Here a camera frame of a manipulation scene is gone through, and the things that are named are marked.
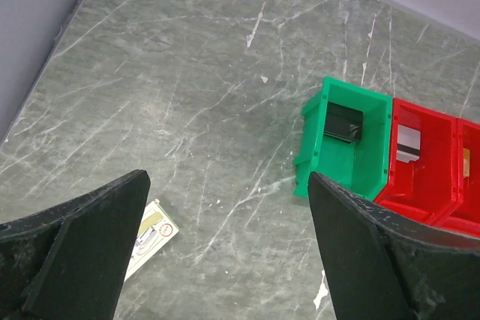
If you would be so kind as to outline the red plastic bin right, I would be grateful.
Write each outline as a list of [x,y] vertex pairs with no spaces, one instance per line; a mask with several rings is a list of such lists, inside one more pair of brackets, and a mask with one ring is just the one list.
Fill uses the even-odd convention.
[[[440,220],[438,226],[454,232],[479,237],[479,124],[457,118],[458,201]],[[470,174],[463,177],[463,148],[470,150]]]

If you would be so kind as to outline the black card in green bin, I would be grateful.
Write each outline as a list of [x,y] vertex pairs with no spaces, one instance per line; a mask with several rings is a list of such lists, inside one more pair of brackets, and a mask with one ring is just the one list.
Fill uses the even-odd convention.
[[342,142],[360,142],[363,118],[359,110],[328,102],[324,134]]

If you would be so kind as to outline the orange card in red bin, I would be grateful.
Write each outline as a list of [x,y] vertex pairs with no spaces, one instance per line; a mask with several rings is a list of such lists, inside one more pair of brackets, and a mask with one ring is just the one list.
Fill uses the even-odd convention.
[[463,177],[468,178],[470,176],[470,150],[463,148]]

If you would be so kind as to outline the green plastic bin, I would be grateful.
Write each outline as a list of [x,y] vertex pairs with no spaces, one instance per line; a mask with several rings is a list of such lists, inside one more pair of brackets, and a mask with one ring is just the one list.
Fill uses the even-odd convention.
[[393,98],[332,77],[302,108],[295,196],[308,197],[318,172],[372,201],[388,179]]

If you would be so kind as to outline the red plastic bin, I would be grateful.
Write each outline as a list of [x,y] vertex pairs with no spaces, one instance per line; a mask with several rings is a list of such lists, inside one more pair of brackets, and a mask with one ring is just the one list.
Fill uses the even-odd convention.
[[[398,126],[421,132],[420,158],[396,159]],[[400,98],[393,100],[388,181],[374,202],[434,226],[458,204],[457,119]]]
[[[479,124],[457,118],[458,201],[440,220],[438,226],[454,232],[479,237]],[[470,150],[470,174],[463,177],[463,148]]]

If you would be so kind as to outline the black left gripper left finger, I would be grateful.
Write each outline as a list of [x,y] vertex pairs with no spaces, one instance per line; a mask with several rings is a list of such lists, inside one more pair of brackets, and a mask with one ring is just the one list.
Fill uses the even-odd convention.
[[1,225],[2,319],[112,319],[151,182],[133,170]]

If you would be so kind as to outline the silver card in red bin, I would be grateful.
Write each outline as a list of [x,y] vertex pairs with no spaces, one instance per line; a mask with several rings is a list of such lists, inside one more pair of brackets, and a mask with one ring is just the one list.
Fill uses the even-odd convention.
[[415,162],[420,158],[421,132],[403,125],[397,128],[396,159],[404,162]]

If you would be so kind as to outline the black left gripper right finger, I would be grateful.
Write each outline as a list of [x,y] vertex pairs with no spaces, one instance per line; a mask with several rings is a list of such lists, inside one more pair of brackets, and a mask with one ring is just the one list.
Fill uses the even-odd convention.
[[337,319],[478,319],[479,240],[313,172],[308,199]]

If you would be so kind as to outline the red plastic bin middle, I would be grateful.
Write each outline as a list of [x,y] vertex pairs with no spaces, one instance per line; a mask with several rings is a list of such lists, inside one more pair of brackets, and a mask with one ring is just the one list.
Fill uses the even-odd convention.
[[[398,126],[421,132],[420,158],[396,159]],[[457,119],[400,98],[393,100],[388,181],[374,202],[434,226],[458,204]]]

